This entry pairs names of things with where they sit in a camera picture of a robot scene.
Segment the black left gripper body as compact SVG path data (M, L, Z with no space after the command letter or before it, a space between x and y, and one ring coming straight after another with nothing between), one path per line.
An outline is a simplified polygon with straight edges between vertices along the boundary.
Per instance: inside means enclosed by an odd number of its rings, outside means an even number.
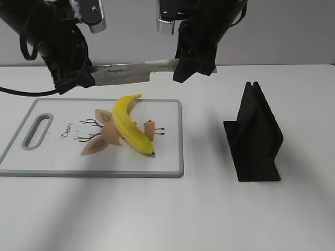
M50 25L43 34L39 52L52 78L65 78L79 71L83 64L92 65L88 45L76 22L59 22Z

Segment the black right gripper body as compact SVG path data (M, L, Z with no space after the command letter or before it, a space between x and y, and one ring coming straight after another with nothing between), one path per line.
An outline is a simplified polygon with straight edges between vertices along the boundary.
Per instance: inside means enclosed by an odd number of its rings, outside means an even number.
M178 28L175 58L193 61L199 68L215 68L217 41L211 41L209 29L195 19L183 20Z

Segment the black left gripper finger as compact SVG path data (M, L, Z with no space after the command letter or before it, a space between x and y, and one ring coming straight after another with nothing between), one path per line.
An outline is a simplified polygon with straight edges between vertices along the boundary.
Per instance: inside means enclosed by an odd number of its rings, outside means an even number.
M83 88L90 88L96 84L94 77L91 75L88 69L85 69L75 82L77 86Z
M60 95L63 95L77 86L77 79L77 77L72 76L66 76L64 78L54 77L54 87Z

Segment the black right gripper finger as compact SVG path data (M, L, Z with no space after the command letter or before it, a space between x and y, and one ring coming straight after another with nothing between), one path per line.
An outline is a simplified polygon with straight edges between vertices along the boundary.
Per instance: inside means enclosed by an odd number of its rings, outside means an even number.
M199 59L180 58L176 69L174 70L173 80L183 83L195 73L210 76L216 70L213 62L207 63Z

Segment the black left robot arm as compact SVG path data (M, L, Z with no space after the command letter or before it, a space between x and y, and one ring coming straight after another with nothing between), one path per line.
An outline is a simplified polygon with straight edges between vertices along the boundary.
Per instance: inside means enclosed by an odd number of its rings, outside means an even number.
M2 87L1 92L44 97L64 94L74 87L95 86L89 71L92 63L88 44L77 24L70 1L1 1L1 20L19 36L19 47L27 61L41 56L53 80L54 89L24 92Z

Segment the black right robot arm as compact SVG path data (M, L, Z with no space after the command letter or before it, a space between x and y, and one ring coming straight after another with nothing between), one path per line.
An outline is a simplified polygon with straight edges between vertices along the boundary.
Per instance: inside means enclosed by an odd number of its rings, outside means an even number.
M178 29L173 80L179 83L195 73L212 74L218 44L245 17L247 1L200 1L199 7L199 14L183 20Z

